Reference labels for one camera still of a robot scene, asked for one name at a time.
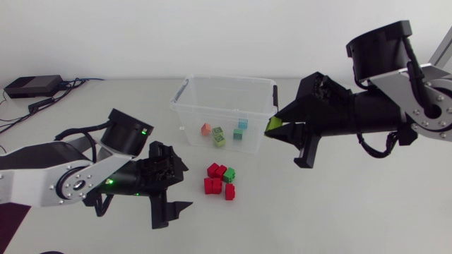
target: yellow-green object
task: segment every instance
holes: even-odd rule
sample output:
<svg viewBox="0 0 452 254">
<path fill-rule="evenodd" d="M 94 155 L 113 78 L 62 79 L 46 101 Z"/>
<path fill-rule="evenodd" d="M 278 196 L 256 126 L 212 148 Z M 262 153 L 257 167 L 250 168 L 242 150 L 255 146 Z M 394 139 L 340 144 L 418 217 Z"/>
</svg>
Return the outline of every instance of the yellow-green object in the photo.
<svg viewBox="0 0 452 254">
<path fill-rule="evenodd" d="M 226 139 L 223 137 L 223 135 L 218 134 L 213 137 L 213 142 L 216 146 L 220 147 L 225 145 Z"/>
<path fill-rule="evenodd" d="M 216 127 L 212 129 L 212 134 L 214 136 L 216 135 L 224 135 L 225 133 L 223 133 L 223 129 L 221 129 L 221 127 Z"/>
<path fill-rule="evenodd" d="M 225 183 L 231 183 L 235 178 L 235 170 L 233 168 L 227 168 L 226 172 L 223 174 L 223 181 Z"/>
<path fill-rule="evenodd" d="M 279 119 L 276 116 L 272 116 L 270 121 L 267 124 L 266 131 L 273 130 L 274 128 L 281 127 L 283 125 L 283 120 Z"/>
</svg>

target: power adapter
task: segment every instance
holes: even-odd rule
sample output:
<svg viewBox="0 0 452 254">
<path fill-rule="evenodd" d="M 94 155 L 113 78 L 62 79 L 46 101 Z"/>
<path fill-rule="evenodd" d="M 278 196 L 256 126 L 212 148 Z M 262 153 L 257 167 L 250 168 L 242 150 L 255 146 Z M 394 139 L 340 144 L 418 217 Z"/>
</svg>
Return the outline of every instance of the power adapter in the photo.
<svg viewBox="0 0 452 254">
<path fill-rule="evenodd" d="M 20 77 L 5 87 L 5 92 L 13 98 L 29 98 L 36 96 L 52 97 L 58 91 L 58 84 L 63 81 L 60 75 L 42 75 Z"/>
</svg>

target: white table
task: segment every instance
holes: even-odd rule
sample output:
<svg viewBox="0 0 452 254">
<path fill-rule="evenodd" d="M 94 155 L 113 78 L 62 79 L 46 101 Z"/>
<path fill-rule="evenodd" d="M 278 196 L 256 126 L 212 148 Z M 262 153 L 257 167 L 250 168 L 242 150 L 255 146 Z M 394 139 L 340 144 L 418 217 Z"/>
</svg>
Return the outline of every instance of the white table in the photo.
<svg viewBox="0 0 452 254">
<path fill-rule="evenodd" d="M 276 80 L 280 106 L 298 80 Z M 264 138 L 257 155 L 192 147 L 169 100 L 180 80 L 90 81 L 58 104 L 0 135 L 8 151 L 52 141 L 67 128 L 103 123 L 112 108 L 155 127 L 148 139 L 173 145 L 190 168 L 169 201 L 193 201 L 166 229 L 152 230 L 147 198 L 115 196 L 98 218 L 83 203 L 32 208 L 7 253 L 450 253 L 452 144 L 420 137 L 387 159 L 371 158 L 353 135 L 323 138 L 314 169 L 295 147 Z M 0 118 L 41 100 L 14 99 Z M 101 136 L 102 131 L 93 133 Z M 382 148 L 386 134 L 367 135 Z M 139 158 L 148 153 L 147 146 Z M 237 171 L 237 197 L 205 195 L 206 167 Z"/>
</svg>

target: toy block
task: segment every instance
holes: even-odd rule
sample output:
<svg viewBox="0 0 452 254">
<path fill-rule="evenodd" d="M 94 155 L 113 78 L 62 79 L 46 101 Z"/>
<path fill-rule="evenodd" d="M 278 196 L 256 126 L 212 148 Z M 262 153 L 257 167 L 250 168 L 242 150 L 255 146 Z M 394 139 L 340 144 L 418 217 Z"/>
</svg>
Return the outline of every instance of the toy block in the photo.
<svg viewBox="0 0 452 254">
<path fill-rule="evenodd" d="M 201 134 L 203 135 L 209 135 L 209 133 L 212 131 L 212 127 L 210 124 L 205 123 L 203 127 L 201 127 Z"/>
<path fill-rule="evenodd" d="M 235 178 L 235 170 L 231 167 L 227 168 L 226 172 L 223 174 L 223 181 L 225 183 L 231 183 Z"/>
<path fill-rule="evenodd" d="M 207 194 L 212 194 L 213 180 L 210 178 L 204 179 L 204 191 Z"/>
<path fill-rule="evenodd" d="M 226 200 L 234 200 L 235 198 L 235 186 L 232 183 L 226 183 L 225 186 Z"/>
<path fill-rule="evenodd" d="M 222 191 L 222 181 L 221 179 L 213 179 L 212 184 L 212 193 L 213 194 L 220 194 Z"/>
<path fill-rule="evenodd" d="M 276 116 L 272 116 L 270 121 L 267 124 L 266 131 L 271 131 L 275 128 L 281 127 L 283 125 L 283 120 L 279 119 Z"/>
<path fill-rule="evenodd" d="M 240 129 L 248 128 L 248 119 L 239 119 L 239 128 Z"/>
<path fill-rule="evenodd" d="M 215 171 L 219 168 L 218 164 L 213 163 L 210 167 L 207 168 L 207 175 L 210 178 L 213 178 Z"/>
<path fill-rule="evenodd" d="M 235 140 L 242 140 L 243 130 L 242 129 L 234 129 L 233 138 Z"/>
<path fill-rule="evenodd" d="M 227 167 L 221 165 L 215 172 L 213 173 L 213 178 L 223 179 L 223 174 L 226 172 Z"/>
<path fill-rule="evenodd" d="M 224 135 L 223 129 L 221 127 L 216 127 L 212 129 L 212 134 L 215 135 Z"/>
<path fill-rule="evenodd" d="M 213 142 L 217 147 L 220 147 L 225 145 L 226 139 L 223 137 L 223 135 L 218 134 L 213 137 Z"/>
</svg>

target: plastic container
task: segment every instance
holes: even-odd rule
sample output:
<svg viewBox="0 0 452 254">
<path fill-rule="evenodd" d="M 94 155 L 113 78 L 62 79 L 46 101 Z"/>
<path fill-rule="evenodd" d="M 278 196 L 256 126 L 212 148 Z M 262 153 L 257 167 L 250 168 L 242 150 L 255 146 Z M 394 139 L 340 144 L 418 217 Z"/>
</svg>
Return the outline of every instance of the plastic container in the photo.
<svg viewBox="0 0 452 254">
<path fill-rule="evenodd" d="M 275 81 L 263 78 L 188 75 L 170 106 L 179 114 L 191 145 L 257 153 L 268 120 L 277 112 L 273 86 Z M 239 119 L 247 119 L 248 124 L 242 139 L 235 140 Z M 223 129 L 223 146 L 215 146 L 212 133 L 201 134 L 205 123 Z"/>
</svg>

